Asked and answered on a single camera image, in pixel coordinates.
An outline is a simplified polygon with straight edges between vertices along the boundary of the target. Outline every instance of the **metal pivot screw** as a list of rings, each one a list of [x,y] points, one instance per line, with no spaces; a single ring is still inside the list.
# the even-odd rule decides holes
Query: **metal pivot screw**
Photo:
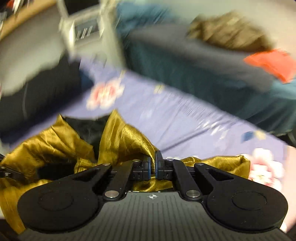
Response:
[[[119,196],[119,192],[115,191],[115,190],[110,190],[105,192],[105,196],[109,197],[109,198],[116,198]]]
[[[189,191],[186,192],[186,196],[192,197],[192,198],[199,197],[200,194],[201,193],[199,191],[197,191],[197,190],[189,190]]]

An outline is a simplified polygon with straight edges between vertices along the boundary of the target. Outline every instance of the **purple bedsheet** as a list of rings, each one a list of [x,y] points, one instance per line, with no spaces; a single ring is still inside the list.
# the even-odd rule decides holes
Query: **purple bedsheet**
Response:
[[[80,69],[95,83],[118,78],[121,70],[83,58]],[[252,154],[255,148],[272,151],[274,160],[284,164],[286,144],[254,125],[240,120],[198,98],[127,71],[121,80],[122,95],[109,108],[86,108],[90,92],[78,96],[61,114],[76,118],[95,118],[118,109],[126,123],[139,129],[162,151],[163,156],[201,159],[217,155]],[[52,116],[28,130],[14,143],[39,133],[56,121]]]

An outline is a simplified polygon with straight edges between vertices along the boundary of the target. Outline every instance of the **textured black surface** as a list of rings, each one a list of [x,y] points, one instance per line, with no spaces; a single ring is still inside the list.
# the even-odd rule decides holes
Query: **textured black surface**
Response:
[[[47,232],[74,229],[90,220],[99,207],[97,196],[86,182],[72,181],[59,189],[52,185],[46,192],[43,186],[29,190],[18,202],[25,226]]]
[[[205,175],[202,167],[199,170]],[[208,211],[216,220],[235,230],[251,232],[280,227],[288,211],[287,200],[280,192],[245,178],[227,175],[233,179],[211,181],[213,191],[207,197]]]
[[[198,202],[188,202],[177,192],[135,193],[106,203],[99,215],[83,228],[62,234],[42,234],[30,229],[22,241],[288,241],[279,229],[244,234],[213,221]]]

